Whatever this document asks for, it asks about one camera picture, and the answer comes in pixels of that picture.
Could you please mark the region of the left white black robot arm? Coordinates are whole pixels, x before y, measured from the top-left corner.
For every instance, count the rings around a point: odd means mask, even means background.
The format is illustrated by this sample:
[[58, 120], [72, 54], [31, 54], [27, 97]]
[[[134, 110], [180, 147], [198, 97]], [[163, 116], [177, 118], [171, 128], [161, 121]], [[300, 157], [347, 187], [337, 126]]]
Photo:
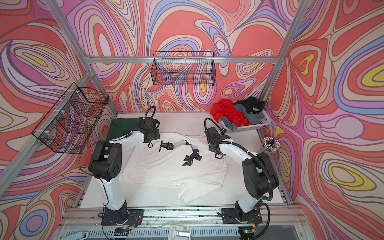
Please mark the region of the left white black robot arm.
[[89, 172], [105, 193], [107, 204], [100, 215], [102, 226], [129, 223], [127, 202], [123, 197], [119, 174], [123, 168], [123, 150], [140, 144], [151, 145], [160, 139], [160, 122], [152, 117], [113, 120], [107, 139], [99, 141], [89, 163]]

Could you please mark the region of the white printed t-shirt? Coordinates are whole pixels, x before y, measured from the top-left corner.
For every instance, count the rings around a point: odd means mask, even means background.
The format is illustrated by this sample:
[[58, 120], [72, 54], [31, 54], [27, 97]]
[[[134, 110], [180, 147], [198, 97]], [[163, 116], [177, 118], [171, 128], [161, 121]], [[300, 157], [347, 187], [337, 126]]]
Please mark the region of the white printed t-shirt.
[[121, 185], [177, 188], [178, 199], [189, 203], [220, 189], [227, 171], [227, 162], [209, 151], [204, 137], [162, 133], [152, 148], [133, 148], [119, 180]]

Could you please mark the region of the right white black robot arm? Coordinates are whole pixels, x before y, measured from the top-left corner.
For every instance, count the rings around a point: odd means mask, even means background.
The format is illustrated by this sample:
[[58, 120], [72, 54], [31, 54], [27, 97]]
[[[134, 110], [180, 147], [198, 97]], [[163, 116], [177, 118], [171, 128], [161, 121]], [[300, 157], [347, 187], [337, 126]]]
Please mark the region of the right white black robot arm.
[[209, 151], [215, 153], [216, 158], [230, 157], [241, 165], [243, 170], [246, 191], [233, 208], [222, 209], [223, 223], [247, 224], [257, 216], [262, 204], [273, 200], [274, 189], [279, 186], [271, 159], [264, 153], [247, 150], [215, 127], [206, 128], [205, 135]]

